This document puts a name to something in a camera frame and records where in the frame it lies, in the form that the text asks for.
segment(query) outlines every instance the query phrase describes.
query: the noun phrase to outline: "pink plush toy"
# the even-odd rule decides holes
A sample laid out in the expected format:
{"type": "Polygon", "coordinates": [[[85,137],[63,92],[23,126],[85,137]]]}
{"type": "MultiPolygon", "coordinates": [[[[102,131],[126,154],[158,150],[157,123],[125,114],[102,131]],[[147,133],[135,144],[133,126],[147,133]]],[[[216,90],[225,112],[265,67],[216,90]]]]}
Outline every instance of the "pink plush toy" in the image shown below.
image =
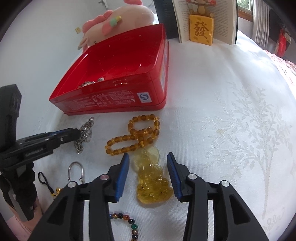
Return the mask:
{"type": "Polygon", "coordinates": [[[84,36],[78,50],[83,48],[83,52],[85,52],[88,47],[112,36],[153,23],[153,12],[143,6],[141,0],[124,0],[124,2],[128,5],[114,11],[108,10],[83,25],[84,36]]]}

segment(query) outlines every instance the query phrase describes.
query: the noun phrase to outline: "yellow mahjong tile figurine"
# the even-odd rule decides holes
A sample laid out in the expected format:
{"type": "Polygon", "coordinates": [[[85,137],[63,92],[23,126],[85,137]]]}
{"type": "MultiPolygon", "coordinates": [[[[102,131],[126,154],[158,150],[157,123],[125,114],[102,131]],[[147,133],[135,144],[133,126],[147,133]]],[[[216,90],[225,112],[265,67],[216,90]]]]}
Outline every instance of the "yellow mahjong tile figurine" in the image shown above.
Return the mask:
{"type": "Polygon", "coordinates": [[[189,15],[190,40],[201,44],[212,45],[214,19],[201,15],[189,15]]]}

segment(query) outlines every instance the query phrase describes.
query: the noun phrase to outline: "open book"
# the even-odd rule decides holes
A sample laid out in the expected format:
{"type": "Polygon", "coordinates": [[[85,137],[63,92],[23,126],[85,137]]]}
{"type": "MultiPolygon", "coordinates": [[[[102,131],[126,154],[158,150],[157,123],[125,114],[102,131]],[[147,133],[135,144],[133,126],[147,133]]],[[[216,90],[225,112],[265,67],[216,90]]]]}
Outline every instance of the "open book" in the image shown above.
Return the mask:
{"type": "MultiPolygon", "coordinates": [[[[175,10],[180,43],[190,39],[189,7],[186,0],[172,0],[175,10]]],[[[214,38],[227,44],[236,44],[238,29],[237,0],[216,0],[216,6],[208,7],[214,14],[214,38]]]]}

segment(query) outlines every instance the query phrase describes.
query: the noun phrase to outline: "silver chain necklace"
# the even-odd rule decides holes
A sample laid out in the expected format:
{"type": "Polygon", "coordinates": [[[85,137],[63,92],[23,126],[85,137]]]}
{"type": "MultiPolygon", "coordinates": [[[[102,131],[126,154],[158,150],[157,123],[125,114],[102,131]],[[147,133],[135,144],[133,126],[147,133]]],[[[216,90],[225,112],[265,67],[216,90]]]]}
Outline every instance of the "silver chain necklace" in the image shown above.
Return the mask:
{"type": "Polygon", "coordinates": [[[77,154],[80,154],[83,151],[83,142],[90,142],[92,131],[91,127],[94,125],[94,118],[91,117],[85,124],[81,126],[80,130],[80,138],[74,142],[74,147],[76,149],[77,154]]]}

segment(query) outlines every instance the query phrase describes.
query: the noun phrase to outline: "wooden window frame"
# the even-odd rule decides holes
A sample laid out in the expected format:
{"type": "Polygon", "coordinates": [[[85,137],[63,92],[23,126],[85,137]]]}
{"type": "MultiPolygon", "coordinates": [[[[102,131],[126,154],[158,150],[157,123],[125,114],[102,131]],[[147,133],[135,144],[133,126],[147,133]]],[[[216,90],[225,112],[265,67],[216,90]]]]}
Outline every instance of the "wooden window frame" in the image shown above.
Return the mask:
{"type": "Polygon", "coordinates": [[[245,20],[248,20],[250,22],[254,21],[253,12],[240,6],[239,6],[239,17],[245,20]]]}

